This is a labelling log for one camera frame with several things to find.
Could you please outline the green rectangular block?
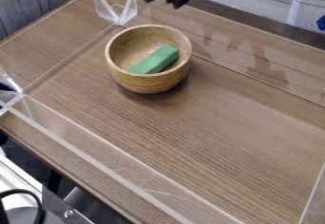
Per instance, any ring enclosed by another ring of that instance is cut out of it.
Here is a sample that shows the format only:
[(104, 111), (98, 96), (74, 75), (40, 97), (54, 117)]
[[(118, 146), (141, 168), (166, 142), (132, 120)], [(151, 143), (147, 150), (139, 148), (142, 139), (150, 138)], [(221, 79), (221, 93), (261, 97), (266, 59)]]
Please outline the green rectangular block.
[(142, 61), (128, 68), (131, 73), (154, 74), (162, 72), (179, 58), (179, 49), (163, 46), (157, 49)]

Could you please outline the brown wooden bowl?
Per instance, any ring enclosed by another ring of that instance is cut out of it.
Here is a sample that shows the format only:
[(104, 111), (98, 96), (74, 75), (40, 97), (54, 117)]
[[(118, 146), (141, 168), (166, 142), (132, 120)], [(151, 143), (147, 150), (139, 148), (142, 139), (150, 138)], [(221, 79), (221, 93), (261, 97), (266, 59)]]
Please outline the brown wooden bowl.
[[(130, 73), (127, 69), (165, 45), (179, 50), (179, 58), (167, 69), (155, 74)], [(112, 77), (124, 88), (139, 94), (157, 94), (170, 90), (187, 76), (191, 42), (174, 27), (134, 26), (114, 35), (106, 44), (104, 56)]]

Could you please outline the white container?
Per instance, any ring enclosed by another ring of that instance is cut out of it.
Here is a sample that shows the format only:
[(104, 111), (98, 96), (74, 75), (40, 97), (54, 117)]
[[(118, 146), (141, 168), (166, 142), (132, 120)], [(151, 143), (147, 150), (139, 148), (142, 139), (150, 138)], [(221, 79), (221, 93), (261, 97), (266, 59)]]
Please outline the white container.
[(325, 0), (292, 0), (288, 24), (325, 34)]

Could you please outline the clear acrylic corner bracket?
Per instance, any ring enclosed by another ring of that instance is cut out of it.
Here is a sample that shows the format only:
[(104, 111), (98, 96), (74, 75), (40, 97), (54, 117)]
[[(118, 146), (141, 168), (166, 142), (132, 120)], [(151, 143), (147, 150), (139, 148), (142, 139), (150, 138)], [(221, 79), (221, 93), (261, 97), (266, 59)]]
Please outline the clear acrylic corner bracket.
[(118, 26), (124, 26), (138, 16), (138, 0), (126, 0), (123, 5), (107, 0), (94, 0), (98, 16)]

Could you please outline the clear acrylic front wall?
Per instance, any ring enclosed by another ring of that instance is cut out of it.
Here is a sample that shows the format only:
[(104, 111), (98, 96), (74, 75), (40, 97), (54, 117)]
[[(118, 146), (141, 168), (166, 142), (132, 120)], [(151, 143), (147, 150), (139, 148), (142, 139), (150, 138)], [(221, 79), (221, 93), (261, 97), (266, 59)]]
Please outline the clear acrylic front wall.
[(0, 128), (136, 224), (243, 224), (0, 72)]

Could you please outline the grey metal bracket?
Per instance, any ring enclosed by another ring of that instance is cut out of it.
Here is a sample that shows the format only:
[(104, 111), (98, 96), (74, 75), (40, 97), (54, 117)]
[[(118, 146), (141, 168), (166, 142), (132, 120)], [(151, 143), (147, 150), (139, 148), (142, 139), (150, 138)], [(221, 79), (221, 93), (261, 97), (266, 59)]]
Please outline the grey metal bracket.
[(42, 187), (43, 224), (95, 224), (46, 187)]

